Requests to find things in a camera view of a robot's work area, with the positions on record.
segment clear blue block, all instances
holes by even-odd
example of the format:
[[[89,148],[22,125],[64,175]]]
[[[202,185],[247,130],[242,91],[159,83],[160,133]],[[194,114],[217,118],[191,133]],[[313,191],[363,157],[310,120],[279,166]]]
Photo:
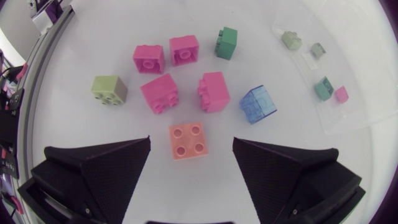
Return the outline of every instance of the clear blue block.
[[[239,102],[250,124],[254,124],[277,111],[264,85],[249,91]]]

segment building block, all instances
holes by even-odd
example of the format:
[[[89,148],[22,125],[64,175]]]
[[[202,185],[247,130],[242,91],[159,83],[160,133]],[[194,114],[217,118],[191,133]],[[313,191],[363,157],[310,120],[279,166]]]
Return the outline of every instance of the building block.
[[[321,100],[326,101],[329,100],[334,89],[330,84],[328,78],[324,77],[315,85],[315,91],[321,98]]]
[[[250,90],[239,102],[239,105],[244,110],[250,124],[254,124],[277,111],[264,85]]]
[[[177,85],[169,73],[141,86],[141,92],[155,114],[178,103]]]
[[[194,35],[171,38],[169,43],[173,66],[198,61],[199,42]]]
[[[290,50],[297,50],[303,44],[301,39],[297,37],[297,33],[291,31],[284,32],[284,34],[282,35],[282,41]]]
[[[200,107],[207,113],[222,111],[231,99],[223,73],[203,74],[203,79],[199,80],[198,95],[201,97]]]
[[[132,59],[139,73],[163,74],[164,54],[160,45],[137,46]]]
[[[201,122],[170,126],[169,133],[174,160],[208,154]]]
[[[317,59],[319,59],[323,54],[326,53],[326,50],[319,43],[313,44],[312,47],[311,47],[311,51],[312,51],[312,54]]]
[[[220,30],[218,33],[217,43],[215,52],[217,53],[217,57],[231,60],[232,54],[234,53],[236,47],[236,41],[238,39],[238,31],[224,27],[223,30]]]
[[[104,105],[117,106],[126,102],[127,87],[116,75],[95,77],[91,92]]]
[[[348,93],[347,93],[346,88],[344,86],[342,86],[338,90],[336,90],[335,91],[335,95],[337,97],[337,100],[340,103],[345,103],[348,100]]]

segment sage green block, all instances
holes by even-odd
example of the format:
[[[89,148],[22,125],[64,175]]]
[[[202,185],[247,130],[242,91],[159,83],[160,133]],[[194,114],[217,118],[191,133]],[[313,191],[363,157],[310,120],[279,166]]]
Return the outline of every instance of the sage green block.
[[[104,105],[117,106],[126,102],[127,87],[116,75],[95,77],[91,92]]]
[[[231,60],[232,54],[234,53],[236,47],[236,41],[238,39],[238,31],[224,27],[223,30],[220,30],[218,33],[217,43],[215,52],[217,53],[217,57]]]
[[[330,84],[328,78],[324,77],[315,85],[315,91],[321,98],[321,100],[326,101],[329,100],[332,93],[334,92],[334,89]]]
[[[282,35],[282,41],[289,50],[297,50],[303,44],[301,39],[297,37],[296,32],[286,31]]]
[[[311,47],[311,51],[317,59],[319,59],[323,54],[326,53],[326,50],[319,43],[313,44]]]

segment pink lego block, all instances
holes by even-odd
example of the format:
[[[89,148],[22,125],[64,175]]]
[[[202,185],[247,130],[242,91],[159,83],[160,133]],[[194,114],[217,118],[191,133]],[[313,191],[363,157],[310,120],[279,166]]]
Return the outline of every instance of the pink lego block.
[[[208,154],[201,122],[170,126],[169,133],[174,160]]]
[[[337,100],[340,103],[345,103],[348,100],[348,93],[347,93],[346,88],[344,86],[342,86],[338,90],[336,90],[335,91],[335,95],[337,97]]]
[[[169,40],[173,66],[198,61],[199,43],[194,35]]]
[[[141,86],[141,92],[155,114],[178,103],[177,86],[169,73]]]
[[[132,56],[139,73],[163,74],[164,54],[160,45],[140,45]]]
[[[207,113],[222,111],[231,99],[222,72],[203,74],[199,80],[200,106]]]

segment teal block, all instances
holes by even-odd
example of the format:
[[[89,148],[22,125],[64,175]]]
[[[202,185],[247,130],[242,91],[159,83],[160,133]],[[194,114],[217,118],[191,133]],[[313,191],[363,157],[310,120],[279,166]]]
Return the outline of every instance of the teal block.
[[[319,59],[323,54],[326,53],[326,50],[319,43],[313,44],[311,47],[311,51],[317,59]]]
[[[297,50],[303,44],[301,39],[297,37],[296,32],[286,31],[282,35],[282,41],[289,50]]]
[[[236,41],[238,39],[238,31],[224,27],[223,30],[220,30],[218,33],[217,43],[215,52],[217,53],[217,57],[231,60],[232,54],[234,53],[236,47]]]
[[[315,91],[321,100],[326,101],[331,97],[334,89],[327,77],[324,77],[315,85]]]
[[[104,105],[117,106],[126,102],[127,87],[116,75],[95,77],[91,92]]]

